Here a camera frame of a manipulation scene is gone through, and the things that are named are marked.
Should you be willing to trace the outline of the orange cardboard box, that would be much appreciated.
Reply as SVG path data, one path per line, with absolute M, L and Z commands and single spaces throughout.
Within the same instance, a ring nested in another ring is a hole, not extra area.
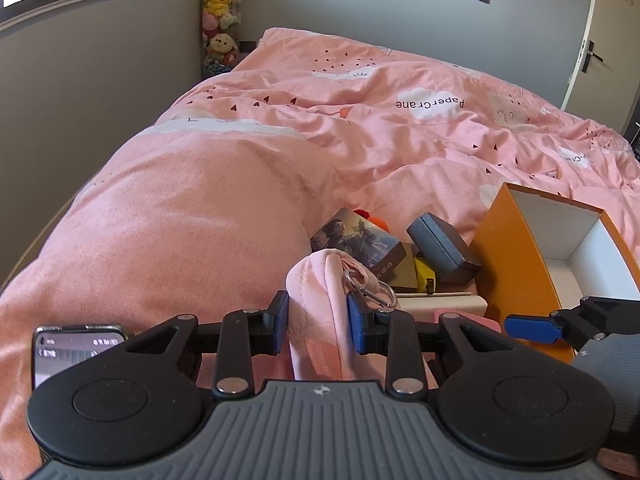
M 548 192 L 501 185 L 471 243 L 486 316 L 546 316 L 585 296 L 639 298 L 639 266 L 608 214 Z

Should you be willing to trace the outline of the white door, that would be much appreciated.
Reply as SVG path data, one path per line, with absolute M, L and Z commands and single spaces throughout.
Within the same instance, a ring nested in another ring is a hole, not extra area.
M 588 41 L 603 62 L 583 73 Z M 578 58 L 562 110 L 622 134 L 639 94 L 639 0 L 591 0 Z

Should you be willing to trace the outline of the yellow tape measure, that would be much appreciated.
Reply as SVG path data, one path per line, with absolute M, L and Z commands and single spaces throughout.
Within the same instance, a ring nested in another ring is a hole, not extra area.
M 436 290 L 436 274 L 422 257 L 413 258 L 416 269 L 416 291 L 419 294 L 433 295 Z

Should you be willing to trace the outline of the silver carabiner clip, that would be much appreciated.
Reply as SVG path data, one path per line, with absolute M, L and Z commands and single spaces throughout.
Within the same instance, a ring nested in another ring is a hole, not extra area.
M 389 284 L 378 282 L 373 287 L 365 279 L 364 276 L 355 270 L 345 270 L 343 278 L 347 287 L 353 292 L 358 292 L 364 299 L 372 301 L 381 309 L 394 310 L 397 308 L 397 296 Z

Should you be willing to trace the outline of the dark grey jewelry box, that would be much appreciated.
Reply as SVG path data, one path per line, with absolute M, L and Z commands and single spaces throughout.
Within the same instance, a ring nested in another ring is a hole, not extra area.
M 416 218 L 407 233 L 439 283 L 463 286 L 480 272 L 480 259 L 458 231 L 434 214 L 427 212 Z

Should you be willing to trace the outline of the white rectangular box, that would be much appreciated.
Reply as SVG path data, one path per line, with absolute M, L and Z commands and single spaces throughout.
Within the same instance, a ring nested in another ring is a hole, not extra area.
M 439 311 L 466 312 L 483 316 L 487 310 L 487 301 L 469 292 L 398 294 L 396 308 L 410 313 L 418 322 L 434 323 L 439 317 Z

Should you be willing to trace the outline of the olive gold box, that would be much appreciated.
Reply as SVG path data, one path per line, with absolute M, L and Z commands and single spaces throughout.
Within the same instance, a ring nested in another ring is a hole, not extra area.
M 416 267 L 414 266 L 413 250 L 410 244 L 401 243 L 405 249 L 405 257 L 394 267 L 388 276 L 387 284 L 394 292 L 406 292 L 412 294 L 418 291 L 418 279 L 416 278 Z

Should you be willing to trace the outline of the picture card box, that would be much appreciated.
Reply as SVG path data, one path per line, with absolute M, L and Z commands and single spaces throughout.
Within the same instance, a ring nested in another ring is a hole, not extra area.
M 404 260 L 401 241 L 352 210 L 342 208 L 310 239 L 311 250 L 338 249 L 365 266 L 379 280 Z

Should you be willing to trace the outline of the black smartphone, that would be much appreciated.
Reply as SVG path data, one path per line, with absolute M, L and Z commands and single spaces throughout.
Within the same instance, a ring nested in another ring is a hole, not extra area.
M 130 337 L 118 324 L 39 326 L 32 333 L 32 390 Z

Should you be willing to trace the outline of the pink printed duvet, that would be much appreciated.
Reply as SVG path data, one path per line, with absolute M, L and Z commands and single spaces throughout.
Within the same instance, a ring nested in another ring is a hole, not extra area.
M 1 297 L 1 474 L 40 464 L 26 424 L 39 325 L 145 330 L 262 308 L 337 211 L 472 238 L 503 183 L 603 208 L 639 248 L 639 165 L 613 130 L 444 61 L 272 28 L 186 92 L 76 195 Z

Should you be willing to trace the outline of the pink fabric pouch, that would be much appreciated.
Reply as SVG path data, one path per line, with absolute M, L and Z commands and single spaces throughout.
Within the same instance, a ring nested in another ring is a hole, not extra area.
M 345 270 L 355 270 L 373 287 L 378 284 L 365 266 L 337 249 L 314 252 L 288 272 L 288 341 L 298 380 L 381 380 L 384 376 L 382 356 L 360 356 L 352 346 Z

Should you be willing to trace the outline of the plush toy column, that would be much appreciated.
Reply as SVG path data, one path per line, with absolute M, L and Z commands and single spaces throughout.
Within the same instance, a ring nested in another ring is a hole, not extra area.
M 230 72 L 240 57 L 242 0 L 202 0 L 202 75 Z

